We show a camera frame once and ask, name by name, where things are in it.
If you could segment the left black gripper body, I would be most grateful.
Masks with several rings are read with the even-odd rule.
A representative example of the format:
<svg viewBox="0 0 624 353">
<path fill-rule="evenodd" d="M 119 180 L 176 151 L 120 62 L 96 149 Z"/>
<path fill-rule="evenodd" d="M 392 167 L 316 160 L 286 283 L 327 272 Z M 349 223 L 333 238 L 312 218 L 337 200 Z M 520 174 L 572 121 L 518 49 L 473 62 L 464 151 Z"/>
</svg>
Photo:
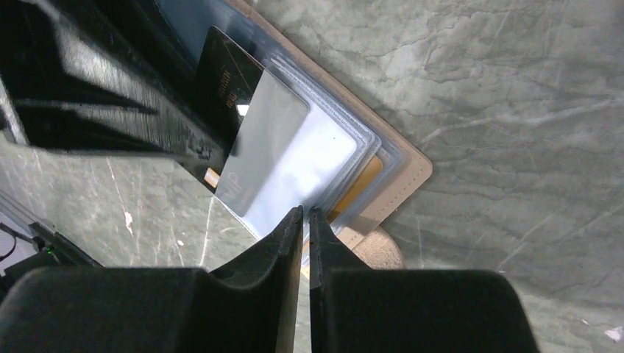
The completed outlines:
<svg viewBox="0 0 624 353">
<path fill-rule="evenodd" d="M 155 1 L 3 1 L 1 131 L 56 154 L 146 156 L 221 171 L 231 120 Z"/>
</svg>

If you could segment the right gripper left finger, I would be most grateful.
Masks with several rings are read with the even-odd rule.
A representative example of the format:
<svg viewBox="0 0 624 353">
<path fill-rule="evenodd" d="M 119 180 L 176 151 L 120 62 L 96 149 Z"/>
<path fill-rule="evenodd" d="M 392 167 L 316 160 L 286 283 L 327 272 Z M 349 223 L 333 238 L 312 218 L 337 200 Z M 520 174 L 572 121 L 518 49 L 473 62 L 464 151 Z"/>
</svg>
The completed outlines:
<svg viewBox="0 0 624 353">
<path fill-rule="evenodd" d="M 220 267 L 54 265 L 1 303 L 3 352 L 291 352 L 301 207 Z"/>
</svg>

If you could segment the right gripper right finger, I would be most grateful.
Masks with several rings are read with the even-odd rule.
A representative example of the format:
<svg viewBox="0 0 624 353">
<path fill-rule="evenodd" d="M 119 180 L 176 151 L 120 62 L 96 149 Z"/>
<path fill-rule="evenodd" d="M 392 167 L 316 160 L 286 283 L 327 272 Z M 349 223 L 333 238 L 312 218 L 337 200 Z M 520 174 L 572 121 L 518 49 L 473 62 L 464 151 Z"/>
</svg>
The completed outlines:
<svg viewBox="0 0 624 353">
<path fill-rule="evenodd" d="M 537 352 L 517 292 L 482 270 L 368 266 L 310 214 L 314 352 Z"/>
</svg>

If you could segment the black credit card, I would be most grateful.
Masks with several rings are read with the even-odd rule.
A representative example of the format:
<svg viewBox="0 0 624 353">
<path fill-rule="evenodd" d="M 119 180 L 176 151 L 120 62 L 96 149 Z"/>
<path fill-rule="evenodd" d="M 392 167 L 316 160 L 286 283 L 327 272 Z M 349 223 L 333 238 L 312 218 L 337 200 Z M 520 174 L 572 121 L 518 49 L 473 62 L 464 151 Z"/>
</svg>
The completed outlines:
<svg viewBox="0 0 624 353">
<path fill-rule="evenodd" d="M 231 146 L 263 72 L 264 66 L 233 39 L 215 26 L 209 28 L 195 82 L 210 121 Z"/>
</svg>

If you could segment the silver VIP credit card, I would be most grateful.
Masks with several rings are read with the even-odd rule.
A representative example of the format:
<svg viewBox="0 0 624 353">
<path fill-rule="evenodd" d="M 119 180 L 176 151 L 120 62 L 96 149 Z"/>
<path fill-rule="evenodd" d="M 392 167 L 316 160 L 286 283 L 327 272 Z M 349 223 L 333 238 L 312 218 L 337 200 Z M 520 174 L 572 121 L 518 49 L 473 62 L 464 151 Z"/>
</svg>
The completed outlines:
<svg viewBox="0 0 624 353">
<path fill-rule="evenodd" d="M 233 108 L 240 124 L 216 196 L 242 217 L 259 196 L 310 108 L 269 71 L 261 74 L 251 96 L 237 99 Z"/>
</svg>

